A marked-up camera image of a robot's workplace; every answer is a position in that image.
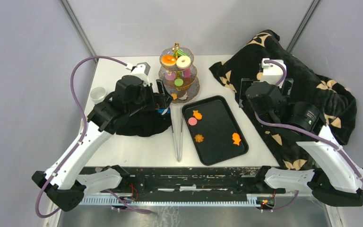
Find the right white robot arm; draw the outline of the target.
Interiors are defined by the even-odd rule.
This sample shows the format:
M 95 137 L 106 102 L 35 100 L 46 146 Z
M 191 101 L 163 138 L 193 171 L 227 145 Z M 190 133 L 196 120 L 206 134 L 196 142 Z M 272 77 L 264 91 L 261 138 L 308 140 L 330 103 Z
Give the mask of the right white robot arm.
M 262 166 L 254 180 L 260 193 L 272 189 L 311 192 L 333 207 L 363 206 L 363 168 L 338 144 L 323 113 L 307 102 L 289 104 L 285 92 L 293 85 L 282 60 L 264 58 L 259 81 L 241 81 L 239 106 L 249 106 L 256 120 L 303 148 L 318 164 L 311 170 L 292 171 Z

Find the green round cookie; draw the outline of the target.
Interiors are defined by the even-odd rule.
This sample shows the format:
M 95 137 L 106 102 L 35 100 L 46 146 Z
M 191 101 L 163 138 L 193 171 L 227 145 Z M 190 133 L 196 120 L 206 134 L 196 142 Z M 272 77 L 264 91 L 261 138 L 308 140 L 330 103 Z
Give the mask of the green round cookie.
M 178 79 L 175 79 L 175 80 L 174 80 L 174 85 L 175 85 L 176 87 L 181 87 L 181 86 L 183 85 L 183 83 L 184 83 L 184 81 L 183 81 L 183 79 L 181 79 L 181 78 L 178 78 Z

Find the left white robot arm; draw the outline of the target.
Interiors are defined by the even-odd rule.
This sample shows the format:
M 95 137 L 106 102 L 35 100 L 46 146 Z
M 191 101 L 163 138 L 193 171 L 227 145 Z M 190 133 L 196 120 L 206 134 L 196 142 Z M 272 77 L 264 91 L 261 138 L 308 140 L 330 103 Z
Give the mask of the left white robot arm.
M 163 84 L 157 80 L 160 92 L 153 92 L 148 74 L 150 66 L 138 63 L 131 74 L 117 81 L 115 90 L 103 101 L 94 105 L 88 115 L 83 115 L 83 129 L 79 138 L 46 171 L 36 171 L 32 180 L 41 188 L 41 193 L 63 211 L 74 209 L 91 194 L 107 189 L 125 192 L 130 186 L 129 174 L 120 166 L 110 166 L 101 172 L 82 175 L 80 172 L 93 154 L 118 129 L 131 121 L 142 111 L 166 109 L 171 96 L 163 91 Z

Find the green cake slice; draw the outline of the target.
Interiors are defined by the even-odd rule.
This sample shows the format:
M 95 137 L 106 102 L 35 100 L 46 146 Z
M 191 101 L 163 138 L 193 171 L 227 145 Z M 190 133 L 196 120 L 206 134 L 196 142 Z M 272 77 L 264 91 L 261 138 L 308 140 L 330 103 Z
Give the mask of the green cake slice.
M 180 47 L 174 47 L 173 48 L 173 54 L 175 58 L 178 58 L 180 56 L 188 56 L 186 52 L 184 52 Z

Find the white frosted donut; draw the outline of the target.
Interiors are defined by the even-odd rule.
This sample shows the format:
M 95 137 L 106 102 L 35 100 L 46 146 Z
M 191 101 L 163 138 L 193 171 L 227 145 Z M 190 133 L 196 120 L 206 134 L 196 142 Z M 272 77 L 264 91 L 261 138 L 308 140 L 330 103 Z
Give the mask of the white frosted donut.
M 190 65 L 191 65 L 191 58 L 189 56 L 182 55 L 178 57 L 176 60 L 176 66 L 181 70 L 189 68 Z

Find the brown round chocolate cookie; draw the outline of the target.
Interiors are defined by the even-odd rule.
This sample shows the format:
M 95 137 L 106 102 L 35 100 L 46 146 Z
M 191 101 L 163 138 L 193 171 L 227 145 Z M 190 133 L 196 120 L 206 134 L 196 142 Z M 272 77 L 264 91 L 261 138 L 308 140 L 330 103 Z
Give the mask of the brown round chocolate cookie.
M 182 96 L 178 97 L 178 99 L 181 101 L 186 101 L 188 99 L 188 94 L 184 93 Z

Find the metal serving tongs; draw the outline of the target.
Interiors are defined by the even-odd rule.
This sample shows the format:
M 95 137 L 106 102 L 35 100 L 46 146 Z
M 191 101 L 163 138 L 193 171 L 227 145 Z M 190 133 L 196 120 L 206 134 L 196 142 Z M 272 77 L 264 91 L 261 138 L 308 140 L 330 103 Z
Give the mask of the metal serving tongs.
M 171 104 L 171 120 L 173 127 L 173 138 L 175 142 L 175 157 L 177 162 L 182 161 L 182 153 L 183 153 L 183 115 L 182 115 L 182 104 Z

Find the pink cake slice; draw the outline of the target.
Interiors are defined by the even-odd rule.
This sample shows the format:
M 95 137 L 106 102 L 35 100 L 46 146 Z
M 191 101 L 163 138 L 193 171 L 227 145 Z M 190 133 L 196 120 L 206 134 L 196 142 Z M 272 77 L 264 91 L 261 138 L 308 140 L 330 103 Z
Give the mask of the pink cake slice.
M 184 78 L 190 78 L 191 77 L 191 70 L 190 69 L 186 69 L 183 71 L 183 77 Z

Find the three-tier glass cake stand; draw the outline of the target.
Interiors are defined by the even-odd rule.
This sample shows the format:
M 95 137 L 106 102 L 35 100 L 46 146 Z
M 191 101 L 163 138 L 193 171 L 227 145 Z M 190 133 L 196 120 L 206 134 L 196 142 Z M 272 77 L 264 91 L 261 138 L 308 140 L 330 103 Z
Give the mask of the three-tier glass cake stand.
M 186 103 L 195 98 L 200 90 L 195 56 L 190 49 L 175 43 L 163 50 L 159 57 L 161 65 L 158 76 L 173 103 Z

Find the brown madeleine bread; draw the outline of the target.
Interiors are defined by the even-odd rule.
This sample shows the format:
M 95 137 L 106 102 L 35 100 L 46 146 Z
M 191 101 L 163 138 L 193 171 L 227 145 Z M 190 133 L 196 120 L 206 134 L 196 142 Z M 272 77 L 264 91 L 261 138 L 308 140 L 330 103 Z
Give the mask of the brown madeleine bread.
M 182 90 L 188 90 L 188 89 L 190 89 L 190 87 L 194 84 L 194 82 L 195 82 L 195 80 L 189 81 L 188 83 L 186 83 L 183 86 Z

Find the orange leaf cookie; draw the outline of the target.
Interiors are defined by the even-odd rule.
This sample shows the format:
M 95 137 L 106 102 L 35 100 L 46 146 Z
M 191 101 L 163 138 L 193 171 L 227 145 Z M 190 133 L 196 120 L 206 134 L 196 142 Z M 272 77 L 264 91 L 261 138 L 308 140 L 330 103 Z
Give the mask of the orange leaf cookie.
M 171 93 L 171 97 L 173 98 L 173 100 L 177 100 L 178 96 L 176 93 Z

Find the white and blue mug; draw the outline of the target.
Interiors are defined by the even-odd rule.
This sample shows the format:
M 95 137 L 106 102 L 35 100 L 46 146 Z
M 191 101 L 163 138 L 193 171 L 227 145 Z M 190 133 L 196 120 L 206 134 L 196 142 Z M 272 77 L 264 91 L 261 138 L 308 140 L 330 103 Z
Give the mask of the white and blue mug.
M 106 89 L 104 87 L 95 87 L 89 93 L 89 98 L 94 104 L 102 102 L 107 95 Z

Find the orange frosted donut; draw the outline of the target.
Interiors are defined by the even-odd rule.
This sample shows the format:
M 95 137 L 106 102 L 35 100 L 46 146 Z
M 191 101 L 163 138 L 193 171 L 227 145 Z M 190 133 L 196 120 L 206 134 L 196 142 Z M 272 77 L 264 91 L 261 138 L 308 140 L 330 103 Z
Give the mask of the orange frosted donut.
M 172 67 L 176 64 L 177 60 L 173 55 L 164 55 L 161 57 L 161 64 L 165 67 Z

